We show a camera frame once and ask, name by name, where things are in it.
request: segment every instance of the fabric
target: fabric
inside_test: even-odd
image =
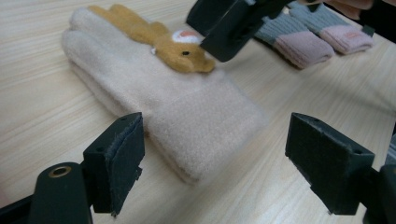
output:
[[[277,49],[300,68],[329,60],[334,51],[325,41],[312,34],[301,22],[280,14],[276,19],[264,19],[256,37]]]
[[[132,40],[151,45],[153,54],[180,73],[207,73],[215,66],[214,60],[205,57],[196,33],[179,31],[171,34],[162,23],[149,23],[131,9],[118,4],[109,10],[97,6],[91,6],[89,10],[109,21]]]
[[[288,7],[290,7],[289,14],[292,17],[300,20],[310,31],[319,35],[343,54],[366,50],[374,44],[370,36],[343,21],[323,4],[315,12],[309,11],[306,6],[297,2],[288,4]]]
[[[87,8],[70,26],[62,42],[71,68],[115,115],[142,112],[148,136],[186,182],[215,173],[265,125],[222,70],[180,74]]]

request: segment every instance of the wooden table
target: wooden table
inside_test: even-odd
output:
[[[82,161],[82,151],[116,119],[70,71],[62,31],[74,9],[116,1],[0,2],[0,207],[34,192],[45,168]],[[117,1],[171,30],[194,1]],[[329,215],[284,156],[290,113],[321,119],[385,161],[396,120],[396,46],[379,35],[366,52],[298,70],[250,41],[220,63],[266,111],[269,125],[208,186],[181,182],[146,139],[144,173],[113,220],[94,223],[361,223]]]

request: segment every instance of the wood grain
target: wood grain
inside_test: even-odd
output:
[[[74,75],[61,34],[74,9],[116,1],[0,1],[0,207],[32,194],[37,175],[82,151],[115,119]],[[171,30],[194,1],[117,1]],[[219,63],[269,119],[265,130],[205,186],[181,182],[150,141],[143,174],[117,219],[94,223],[361,223],[329,215],[284,156],[291,112],[317,117],[385,161],[396,120],[396,46],[375,46],[298,70],[250,41]]]

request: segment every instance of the glove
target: glove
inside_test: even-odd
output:
[[[264,25],[255,36],[273,46],[299,68],[325,62],[334,55],[329,44],[285,14],[274,20],[265,18]]]
[[[297,2],[288,4],[288,7],[292,17],[300,20],[310,31],[343,54],[366,50],[374,44],[370,36],[343,21],[323,4],[315,12]]]
[[[186,182],[215,173],[264,126],[223,71],[176,72],[87,8],[70,26],[62,42],[72,69],[115,115],[142,112],[148,136]]]

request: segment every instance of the beige glove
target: beige glove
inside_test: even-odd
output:
[[[265,123],[262,111],[215,69],[180,74],[101,17],[80,8],[63,47],[72,69],[115,115],[142,112],[146,132],[177,173],[214,173]]]

